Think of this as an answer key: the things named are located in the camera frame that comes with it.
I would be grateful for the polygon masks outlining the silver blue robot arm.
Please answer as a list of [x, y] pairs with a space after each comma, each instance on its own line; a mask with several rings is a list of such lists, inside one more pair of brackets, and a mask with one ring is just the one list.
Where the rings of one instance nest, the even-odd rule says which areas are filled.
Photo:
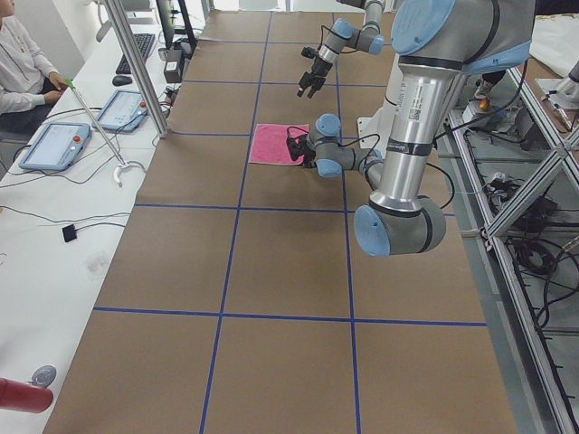
[[339, 18], [327, 29], [327, 37], [321, 38], [316, 49], [302, 49], [301, 56], [311, 59], [313, 64], [310, 71], [305, 71], [299, 80], [297, 95], [300, 98], [307, 92], [307, 98], [311, 99], [323, 87], [338, 55], [345, 48], [377, 55], [384, 47], [381, 22], [383, 14], [392, 9], [392, 1], [340, 1], [340, 4], [365, 12], [362, 28], [357, 29], [346, 19]]
[[291, 139], [292, 157], [313, 162], [331, 178], [356, 170], [371, 185], [366, 205], [356, 210], [355, 236], [368, 255], [421, 253], [446, 232], [441, 208], [419, 189], [434, 137], [459, 94], [460, 80], [518, 66], [529, 55], [536, 5], [532, 1], [360, 1], [361, 28], [339, 19], [311, 53], [312, 67], [299, 95], [312, 96], [325, 83], [345, 48], [378, 54], [384, 47], [380, 22], [394, 9], [390, 44], [402, 73], [393, 123], [381, 134], [384, 152], [340, 144], [339, 119], [320, 116], [305, 135]]

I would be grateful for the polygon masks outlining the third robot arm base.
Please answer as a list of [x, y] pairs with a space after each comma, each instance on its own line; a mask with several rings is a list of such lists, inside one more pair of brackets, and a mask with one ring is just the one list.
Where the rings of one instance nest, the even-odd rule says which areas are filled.
[[562, 79], [536, 79], [541, 98], [560, 118], [565, 130], [572, 132], [578, 122], [578, 64]]

